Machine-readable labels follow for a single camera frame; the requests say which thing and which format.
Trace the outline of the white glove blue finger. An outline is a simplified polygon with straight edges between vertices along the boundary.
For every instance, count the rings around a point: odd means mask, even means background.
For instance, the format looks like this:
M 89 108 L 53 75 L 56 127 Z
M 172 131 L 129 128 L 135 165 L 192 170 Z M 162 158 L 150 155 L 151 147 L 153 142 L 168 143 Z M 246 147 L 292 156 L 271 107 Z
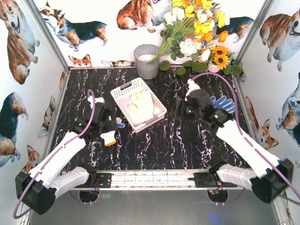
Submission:
M 106 122 L 105 128 L 103 128 L 100 137 L 104 139 L 105 146 L 110 146 L 116 143 L 115 132 L 118 129 L 124 128 L 125 124 L 122 122 L 122 119 L 116 117 L 112 119 L 109 117 L 109 120 Z

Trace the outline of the blue dotted work glove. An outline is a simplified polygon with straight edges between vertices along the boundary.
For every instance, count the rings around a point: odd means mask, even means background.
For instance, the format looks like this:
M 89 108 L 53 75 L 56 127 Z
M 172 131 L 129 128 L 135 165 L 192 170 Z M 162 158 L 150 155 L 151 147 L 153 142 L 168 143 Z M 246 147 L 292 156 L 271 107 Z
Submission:
M 211 96 L 210 101 L 216 109 L 224 109 L 228 113 L 234 113 L 236 111 L 235 103 L 227 96 L 221 96 L 218 99 L 215 96 Z

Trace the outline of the white plastic storage basket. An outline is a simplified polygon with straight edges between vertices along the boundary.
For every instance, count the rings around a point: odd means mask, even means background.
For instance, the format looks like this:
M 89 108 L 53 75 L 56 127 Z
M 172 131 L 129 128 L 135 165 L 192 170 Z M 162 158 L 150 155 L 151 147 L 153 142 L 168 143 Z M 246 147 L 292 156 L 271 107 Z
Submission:
M 128 109 L 128 105 L 131 103 L 130 95 L 140 90 L 150 91 L 154 103 L 154 118 L 144 123 L 141 123 L 139 118 L 136 117 Z M 111 91 L 111 96 L 113 97 L 117 106 L 129 122 L 134 133 L 138 133 L 144 130 L 145 128 L 153 125 L 154 123 L 159 122 L 165 117 L 165 114 L 167 113 L 167 109 L 165 108 L 165 106 L 161 103 L 158 97 L 153 93 L 153 91 L 149 88 L 149 86 L 145 83 L 145 81 L 142 78 L 133 79 L 127 82 L 126 84 L 113 89 Z

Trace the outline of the cream knit glove pair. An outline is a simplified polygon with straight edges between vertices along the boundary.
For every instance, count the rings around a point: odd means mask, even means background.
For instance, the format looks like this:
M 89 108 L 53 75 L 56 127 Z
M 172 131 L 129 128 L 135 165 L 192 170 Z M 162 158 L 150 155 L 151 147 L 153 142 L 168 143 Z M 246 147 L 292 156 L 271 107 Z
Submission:
M 140 90 L 130 95 L 128 109 L 139 118 L 141 123 L 154 118 L 154 103 L 150 91 Z

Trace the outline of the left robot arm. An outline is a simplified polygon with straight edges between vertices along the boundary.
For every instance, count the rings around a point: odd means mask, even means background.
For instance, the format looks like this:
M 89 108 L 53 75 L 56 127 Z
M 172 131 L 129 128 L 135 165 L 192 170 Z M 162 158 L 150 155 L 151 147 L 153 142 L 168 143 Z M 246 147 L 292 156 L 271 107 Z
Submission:
M 42 215 L 55 200 L 72 188 L 88 181 L 94 182 L 96 172 L 88 166 L 77 166 L 70 172 L 60 175 L 61 170 L 96 137 L 104 140 L 105 146 L 116 143 L 117 130 L 114 110 L 105 104 L 103 97 L 88 97 L 91 113 L 75 121 L 57 147 L 29 172 L 19 172 L 15 178 L 16 194 L 19 203 Z

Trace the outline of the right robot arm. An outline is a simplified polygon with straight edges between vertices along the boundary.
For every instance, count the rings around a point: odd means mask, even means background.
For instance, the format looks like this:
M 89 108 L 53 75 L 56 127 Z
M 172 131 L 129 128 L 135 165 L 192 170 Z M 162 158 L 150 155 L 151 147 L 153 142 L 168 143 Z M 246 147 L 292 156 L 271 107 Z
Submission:
M 221 182 L 249 189 L 265 203 L 272 202 L 291 184 L 293 163 L 289 159 L 280 160 L 262 148 L 231 114 L 223 108 L 215 108 L 209 94 L 192 79 L 187 82 L 186 95 L 176 99 L 175 118 L 199 121 L 249 164 L 248 169 L 225 162 L 216 164 L 210 173 Z

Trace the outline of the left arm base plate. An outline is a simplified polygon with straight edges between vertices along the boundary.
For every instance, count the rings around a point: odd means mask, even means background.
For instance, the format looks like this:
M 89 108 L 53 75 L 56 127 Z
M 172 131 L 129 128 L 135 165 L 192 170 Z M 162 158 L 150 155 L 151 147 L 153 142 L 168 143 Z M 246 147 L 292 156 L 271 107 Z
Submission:
M 96 172 L 89 175 L 87 185 L 93 188 L 110 188 L 112 182 L 112 174 L 106 172 Z

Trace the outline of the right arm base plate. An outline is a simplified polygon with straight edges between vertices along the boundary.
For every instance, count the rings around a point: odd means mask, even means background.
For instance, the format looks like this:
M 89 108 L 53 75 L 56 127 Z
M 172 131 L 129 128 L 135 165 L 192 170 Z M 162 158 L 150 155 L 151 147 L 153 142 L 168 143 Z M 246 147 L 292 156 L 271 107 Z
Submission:
M 221 181 L 216 175 L 209 172 L 195 172 L 188 180 L 192 180 L 197 188 L 217 188 L 219 186 L 224 186 L 225 188 L 237 187 L 235 184 Z

